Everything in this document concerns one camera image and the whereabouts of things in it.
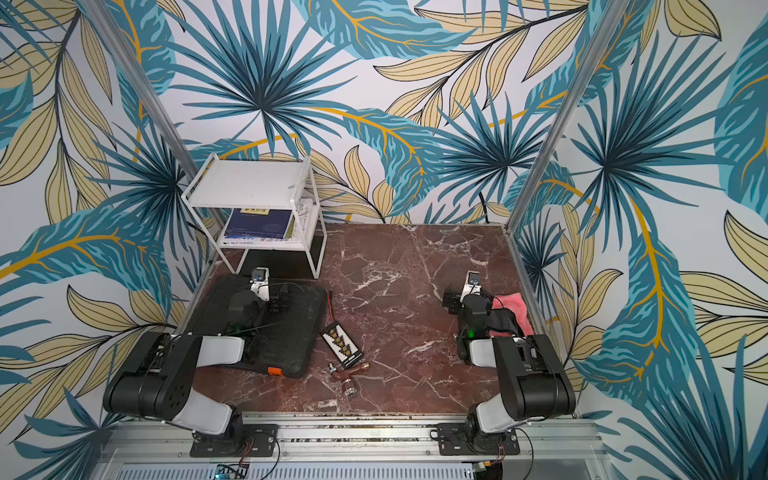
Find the pink fluffy cloth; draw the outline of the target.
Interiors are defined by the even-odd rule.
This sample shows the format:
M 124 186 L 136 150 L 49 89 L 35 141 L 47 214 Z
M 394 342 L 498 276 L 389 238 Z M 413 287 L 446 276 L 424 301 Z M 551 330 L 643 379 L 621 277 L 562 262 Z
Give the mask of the pink fluffy cloth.
M 535 334 L 528 318 L 527 306 L 520 293 L 496 296 L 492 301 L 492 305 L 494 309 L 509 310 L 515 316 L 514 323 L 520 329 L 521 336 Z

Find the white two-tier bookshelf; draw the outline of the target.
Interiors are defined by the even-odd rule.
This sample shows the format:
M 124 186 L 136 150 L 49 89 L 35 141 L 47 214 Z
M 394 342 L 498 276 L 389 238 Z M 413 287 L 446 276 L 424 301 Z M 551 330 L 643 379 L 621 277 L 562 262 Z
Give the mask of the white two-tier bookshelf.
M 308 261 L 309 276 L 320 277 L 327 244 L 327 229 L 319 191 L 314 178 L 310 158 L 300 161 L 274 160 L 222 160 L 216 154 L 208 156 L 200 171 L 189 182 L 181 199 L 199 227 L 203 227 L 201 209 L 214 213 L 234 209 L 291 209 L 298 216 L 297 204 L 302 198 L 310 198 L 318 207 L 317 220 L 313 222 L 310 243 L 299 250 L 296 247 L 278 246 L 267 248 L 225 248 L 218 244 L 228 220 L 219 233 L 205 235 L 221 261 L 232 274 L 241 272 L 250 254 L 268 251 L 302 252 Z

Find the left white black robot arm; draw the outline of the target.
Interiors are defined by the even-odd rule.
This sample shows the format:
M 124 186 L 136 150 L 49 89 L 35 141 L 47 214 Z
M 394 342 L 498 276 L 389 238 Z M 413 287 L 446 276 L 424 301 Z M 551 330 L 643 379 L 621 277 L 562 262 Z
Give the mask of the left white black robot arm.
M 196 371 L 245 366 L 255 361 L 256 335 L 267 318 L 287 310 L 286 293 L 268 289 L 234 294 L 228 307 L 229 335 L 147 333 L 140 336 L 108 382 L 103 408 L 112 414 L 171 424 L 197 442 L 243 443 L 248 438 L 236 408 L 193 388 Z

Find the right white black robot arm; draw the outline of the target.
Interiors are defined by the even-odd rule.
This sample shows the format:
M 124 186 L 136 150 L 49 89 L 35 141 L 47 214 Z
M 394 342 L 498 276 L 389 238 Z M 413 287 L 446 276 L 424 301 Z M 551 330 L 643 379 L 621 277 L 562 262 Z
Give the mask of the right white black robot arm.
M 570 415 L 576 396 L 550 338 L 534 332 L 519 293 L 479 286 L 447 289 L 442 305 L 458 319 L 455 344 L 466 364 L 493 369 L 499 393 L 469 410 L 472 439 L 498 436 L 527 421 Z

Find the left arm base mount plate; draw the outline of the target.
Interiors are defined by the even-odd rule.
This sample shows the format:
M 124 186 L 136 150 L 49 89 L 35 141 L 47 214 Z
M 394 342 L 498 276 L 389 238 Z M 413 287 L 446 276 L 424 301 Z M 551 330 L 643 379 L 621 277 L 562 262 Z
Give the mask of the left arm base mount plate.
M 196 433 L 190 450 L 192 458 L 267 458 L 273 455 L 279 426 L 244 424 L 222 435 Z

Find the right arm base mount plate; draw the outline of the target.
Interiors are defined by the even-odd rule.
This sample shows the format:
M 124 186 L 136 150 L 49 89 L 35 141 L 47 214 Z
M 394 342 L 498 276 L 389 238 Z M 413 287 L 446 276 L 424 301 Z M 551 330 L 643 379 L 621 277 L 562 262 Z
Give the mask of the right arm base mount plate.
M 430 431 L 441 456 L 509 456 L 520 453 L 517 438 L 510 432 L 484 433 L 466 423 L 440 423 Z

